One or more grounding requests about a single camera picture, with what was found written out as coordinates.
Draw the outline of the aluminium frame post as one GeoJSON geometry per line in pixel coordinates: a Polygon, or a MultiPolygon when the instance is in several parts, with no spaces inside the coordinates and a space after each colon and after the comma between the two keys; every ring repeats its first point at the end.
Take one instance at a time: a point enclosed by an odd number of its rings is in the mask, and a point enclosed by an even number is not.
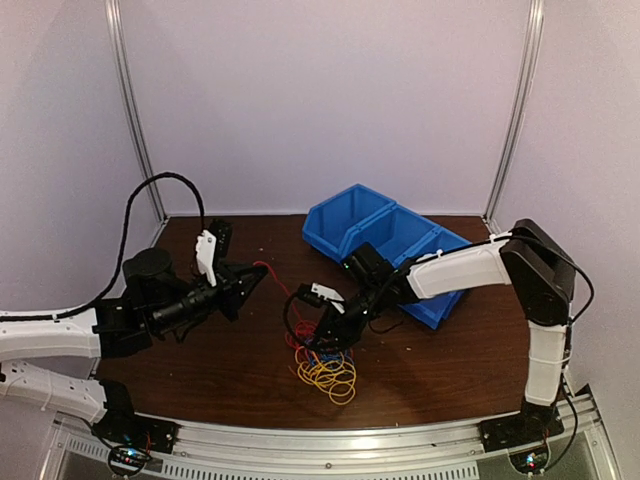
{"type": "Polygon", "coordinates": [[[523,51],[506,136],[501,149],[496,175],[482,216],[485,225],[492,233],[500,231],[496,220],[496,212],[506,187],[509,170],[514,160],[519,136],[524,124],[526,107],[531,95],[542,43],[544,17],[545,2],[543,0],[531,0],[529,2],[523,51]]]}
{"type": "Polygon", "coordinates": [[[154,175],[154,170],[149,157],[128,62],[121,2],[117,0],[106,0],[104,6],[116,75],[123,101],[125,120],[128,125],[141,175],[143,179],[146,180],[154,175]]]}

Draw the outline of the front aluminium rail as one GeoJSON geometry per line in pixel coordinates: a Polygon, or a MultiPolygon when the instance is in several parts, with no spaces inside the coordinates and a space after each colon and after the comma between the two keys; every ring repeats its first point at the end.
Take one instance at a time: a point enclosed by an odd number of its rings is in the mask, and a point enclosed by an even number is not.
{"type": "MultiPolygon", "coordinates": [[[[132,479],[624,479],[590,391],[557,404],[565,431],[547,440],[554,467],[521,474],[512,463],[536,443],[488,451],[484,420],[377,429],[257,429],[179,422],[171,453],[132,479]]],[[[108,448],[66,415],[53,421],[50,446],[36,479],[119,479],[107,466],[108,448]]]]}

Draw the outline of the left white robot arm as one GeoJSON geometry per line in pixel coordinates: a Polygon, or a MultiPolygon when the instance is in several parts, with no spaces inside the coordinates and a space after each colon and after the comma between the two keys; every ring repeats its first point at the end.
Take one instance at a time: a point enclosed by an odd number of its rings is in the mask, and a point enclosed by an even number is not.
{"type": "Polygon", "coordinates": [[[230,321],[268,274],[263,265],[216,261],[212,274],[180,279],[170,254],[149,248],[125,261],[126,288],[67,315],[4,315],[1,318],[1,395],[86,421],[101,437],[123,444],[151,429],[136,414],[126,386],[112,380],[81,380],[29,364],[31,358],[71,356],[124,358],[171,335],[188,334],[219,312],[230,321]]]}

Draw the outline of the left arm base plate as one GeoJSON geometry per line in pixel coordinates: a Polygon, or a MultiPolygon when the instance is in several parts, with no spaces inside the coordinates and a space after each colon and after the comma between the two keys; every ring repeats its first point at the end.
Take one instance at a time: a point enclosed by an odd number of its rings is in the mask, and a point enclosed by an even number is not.
{"type": "Polygon", "coordinates": [[[173,452],[179,430],[179,425],[173,421],[112,412],[92,427],[105,440],[164,454],[173,452]]]}

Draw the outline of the blue bin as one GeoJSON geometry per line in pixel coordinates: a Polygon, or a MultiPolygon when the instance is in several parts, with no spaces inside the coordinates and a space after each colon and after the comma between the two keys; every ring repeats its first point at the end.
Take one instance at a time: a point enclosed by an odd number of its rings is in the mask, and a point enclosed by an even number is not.
{"type": "Polygon", "coordinates": [[[354,228],[395,205],[393,199],[355,184],[309,210],[302,228],[303,239],[339,262],[346,250],[346,238],[354,228]]]}
{"type": "Polygon", "coordinates": [[[369,243],[385,260],[398,266],[442,232],[440,225],[405,207],[388,207],[349,229],[339,262],[369,243]]]}
{"type": "MultiPolygon", "coordinates": [[[[443,227],[435,227],[411,245],[402,255],[398,256],[395,262],[399,266],[409,258],[433,254],[438,250],[446,252],[467,244],[469,244],[468,240],[450,230],[443,227]]],[[[465,294],[465,291],[449,292],[431,299],[421,300],[418,303],[400,305],[400,308],[419,322],[433,330],[437,330],[440,323],[449,317],[454,307],[465,294]]]]}

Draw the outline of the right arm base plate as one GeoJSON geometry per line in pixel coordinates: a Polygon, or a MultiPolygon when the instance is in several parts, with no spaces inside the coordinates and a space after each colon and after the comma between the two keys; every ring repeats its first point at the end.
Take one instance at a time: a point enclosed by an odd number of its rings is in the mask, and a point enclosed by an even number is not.
{"type": "Polygon", "coordinates": [[[564,425],[556,414],[543,417],[519,412],[479,423],[481,442],[487,453],[542,443],[564,431],[564,425]]]}

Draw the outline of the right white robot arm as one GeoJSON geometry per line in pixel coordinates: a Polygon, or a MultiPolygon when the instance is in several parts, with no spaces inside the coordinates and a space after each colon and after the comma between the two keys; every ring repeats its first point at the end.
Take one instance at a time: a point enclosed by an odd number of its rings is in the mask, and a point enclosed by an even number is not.
{"type": "Polygon", "coordinates": [[[491,285],[511,287],[529,328],[528,377],[512,430],[530,442],[550,426],[569,357],[577,268],[534,221],[523,219],[482,242],[411,257],[398,266],[366,243],[343,266],[360,285],[351,298],[318,283],[303,284],[294,294],[324,310],[308,344],[316,351],[351,348],[367,324],[393,306],[491,285]]]}

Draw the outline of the blue bin far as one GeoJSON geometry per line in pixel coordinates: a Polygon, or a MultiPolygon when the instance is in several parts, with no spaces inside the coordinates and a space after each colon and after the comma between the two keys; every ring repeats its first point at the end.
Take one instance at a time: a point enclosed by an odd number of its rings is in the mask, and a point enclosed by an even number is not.
{"type": "Polygon", "coordinates": [[[346,250],[346,238],[354,228],[395,205],[393,199],[355,184],[309,210],[302,228],[303,239],[339,262],[346,250]]]}

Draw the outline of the left aluminium frame post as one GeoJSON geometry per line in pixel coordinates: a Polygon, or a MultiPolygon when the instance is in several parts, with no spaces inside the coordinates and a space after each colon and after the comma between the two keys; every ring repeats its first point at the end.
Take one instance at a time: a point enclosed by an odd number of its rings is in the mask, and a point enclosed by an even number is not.
{"type": "Polygon", "coordinates": [[[125,120],[128,125],[141,175],[143,179],[146,180],[154,175],[154,170],[149,157],[128,62],[121,2],[117,0],[106,0],[104,6],[116,75],[123,101],[125,120]]]}

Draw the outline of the right aluminium frame post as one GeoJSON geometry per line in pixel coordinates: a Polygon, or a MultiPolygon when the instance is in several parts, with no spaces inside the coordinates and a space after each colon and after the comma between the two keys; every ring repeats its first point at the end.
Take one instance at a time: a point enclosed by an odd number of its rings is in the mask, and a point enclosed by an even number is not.
{"type": "Polygon", "coordinates": [[[543,0],[531,0],[529,2],[523,51],[506,136],[501,149],[496,175],[482,216],[485,225],[492,233],[500,231],[496,220],[496,212],[506,187],[509,170],[514,160],[519,136],[524,124],[526,107],[531,95],[542,43],[544,17],[545,2],[543,0]]]}

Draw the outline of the blue bin near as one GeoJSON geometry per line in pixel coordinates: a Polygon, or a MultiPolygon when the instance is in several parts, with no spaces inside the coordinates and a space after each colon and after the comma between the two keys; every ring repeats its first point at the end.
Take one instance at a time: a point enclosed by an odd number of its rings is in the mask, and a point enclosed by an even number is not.
{"type": "MultiPolygon", "coordinates": [[[[402,255],[398,256],[395,262],[399,266],[409,258],[433,254],[438,250],[446,252],[467,244],[469,244],[468,240],[450,230],[443,227],[435,227],[411,245],[402,255]]],[[[421,300],[418,303],[400,305],[400,308],[419,322],[433,330],[437,330],[440,323],[449,317],[454,307],[465,294],[465,291],[449,292],[431,299],[421,300]]]]}

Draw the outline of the blue bin middle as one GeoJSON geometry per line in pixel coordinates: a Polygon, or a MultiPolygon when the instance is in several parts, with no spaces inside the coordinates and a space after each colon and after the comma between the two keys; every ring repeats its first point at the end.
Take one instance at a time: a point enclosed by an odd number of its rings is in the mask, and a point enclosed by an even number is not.
{"type": "Polygon", "coordinates": [[[349,229],[339,262],[369,243],[385,260],[398,266],[442,232],[440,225],[405,207],[388,207],[349,229]]]}

